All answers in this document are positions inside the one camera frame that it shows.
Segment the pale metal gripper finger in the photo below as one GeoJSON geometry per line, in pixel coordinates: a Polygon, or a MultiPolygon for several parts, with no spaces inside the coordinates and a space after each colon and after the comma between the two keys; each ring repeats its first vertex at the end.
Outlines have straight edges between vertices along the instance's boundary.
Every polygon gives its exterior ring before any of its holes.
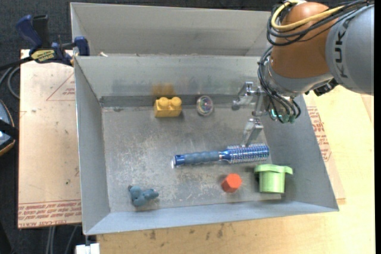
{"type": "Polygon", "coordinates": [[[258,102],[258,92],[254,83],[246,81],[237,97],[232,102],[232,110],[239,110],[247,106],[254,106],[258,102]]]}
{"type": "Polygon", "coordinates": [[[243,129],[242,146],[249,146],[256,141],[263,130],[263,124],[257,117],[250,118],[243,129]]]}

